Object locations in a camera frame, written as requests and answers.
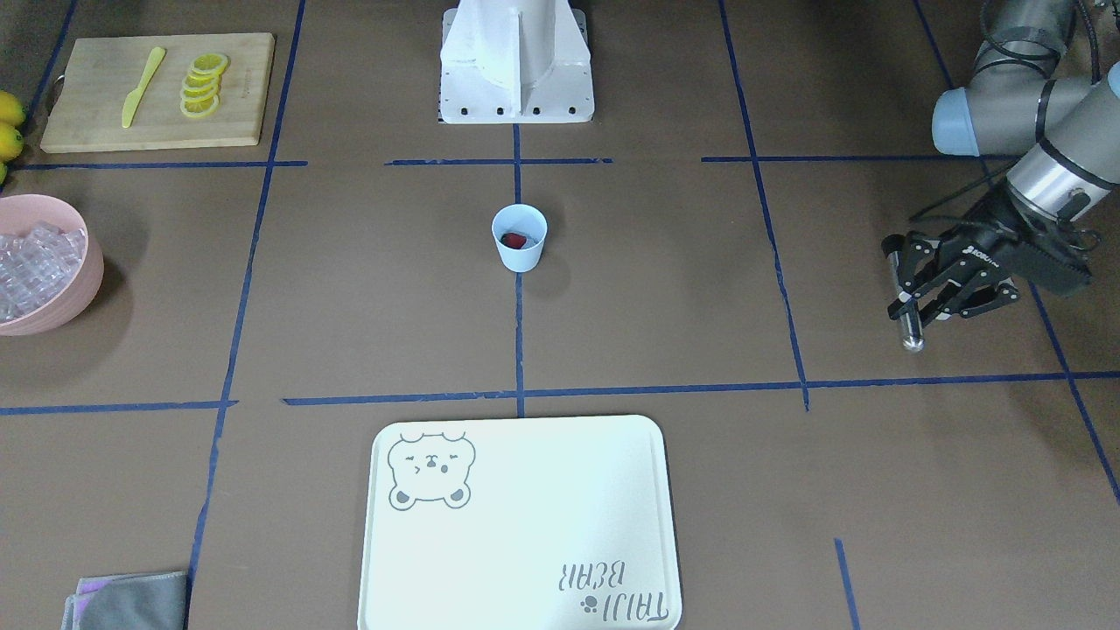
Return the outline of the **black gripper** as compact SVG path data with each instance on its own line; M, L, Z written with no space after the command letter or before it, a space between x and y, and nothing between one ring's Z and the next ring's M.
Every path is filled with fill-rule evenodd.
M941 240L916 231L903 237L909 248L905 266L921 323L955 315L976 318L1019 302L1019 287L1004 274L978 271L968 279L967 249L984 263L1061 298L1093 282L1089 251L1095 247L1095 231L1076 230L1067 220L1035 213L1008 185L986 192L963 217L941 232ZM892 304L897 304L896 295Z

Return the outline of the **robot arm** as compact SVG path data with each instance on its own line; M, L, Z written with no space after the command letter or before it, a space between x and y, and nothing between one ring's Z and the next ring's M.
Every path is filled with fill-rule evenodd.
M939 152L1011 155L967 212L937 235L892 234L892 319L927 326L1019 299L1023 278L1062 298L1092 282L1096 232L1079 219L1117 189L1117 68L1103 70L1084 1L1005 1L980 13L971 80L937 100Z

